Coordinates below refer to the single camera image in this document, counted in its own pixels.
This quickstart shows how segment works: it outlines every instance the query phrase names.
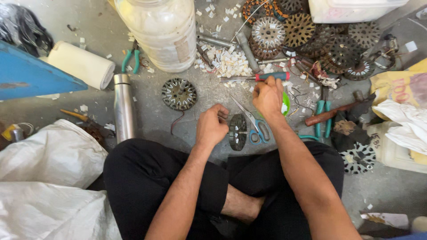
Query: yellow bag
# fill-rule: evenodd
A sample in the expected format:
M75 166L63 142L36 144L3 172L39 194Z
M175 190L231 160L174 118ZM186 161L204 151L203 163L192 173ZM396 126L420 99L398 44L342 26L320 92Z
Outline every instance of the yellow bag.
M386 99L398 103L408 102L414 106L427 108L427 59L413 65L406 71L389 71L371 77L371 94L376 93L372 106ZM384 120L390 121L382 113L374 113Z

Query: water bottle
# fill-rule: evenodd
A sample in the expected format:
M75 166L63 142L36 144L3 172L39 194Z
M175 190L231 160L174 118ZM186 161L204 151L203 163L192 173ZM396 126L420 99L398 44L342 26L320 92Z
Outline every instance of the water bottle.
M128 75L114 75L114 118L116 120L117 144L136 138L135 102Z
M160 70L180 73L196 57L193 0L114 0L139 46Z

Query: screwdriver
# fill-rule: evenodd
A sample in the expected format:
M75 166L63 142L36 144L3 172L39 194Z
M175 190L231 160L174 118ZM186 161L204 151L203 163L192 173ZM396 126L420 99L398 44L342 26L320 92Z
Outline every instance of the screwdriver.
M291 77L289 72L275 72L275 73L266 73L266 74L255 74L255 77L246 77L246 76L238 76L238 77L222 77L221 82L236 82L236 81L245 81L245 80L255 80L264 81L269 76L273 76L275 79L280 78L282 81L288 81Z

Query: white plastic container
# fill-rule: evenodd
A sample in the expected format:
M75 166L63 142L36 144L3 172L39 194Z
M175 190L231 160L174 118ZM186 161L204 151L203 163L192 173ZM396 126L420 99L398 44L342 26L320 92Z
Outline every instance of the white plastic container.
M115 3L142 50L160 70L180 73L193 64L196 57L193 0L115 0Z
M309 0L314 23L357 23L377 20L409 0Z
M415 162L408 148L399 146L386 137L389 128L396 126L400 124L388 121L368 127L367 131L372 137L371 147L375 150L376 160L389 167L427 173L427 165Z

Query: hand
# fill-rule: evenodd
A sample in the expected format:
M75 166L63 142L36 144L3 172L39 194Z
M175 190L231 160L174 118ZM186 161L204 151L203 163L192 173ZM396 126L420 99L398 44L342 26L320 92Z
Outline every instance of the hand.
M281 79L269 76L265 82L259 82L252 93L252 103L267 118L282 113L283 85Z
M228 133L228 125L223 118L228 118L228 109L219 103L202 112L197 121L196 145L214 148Z

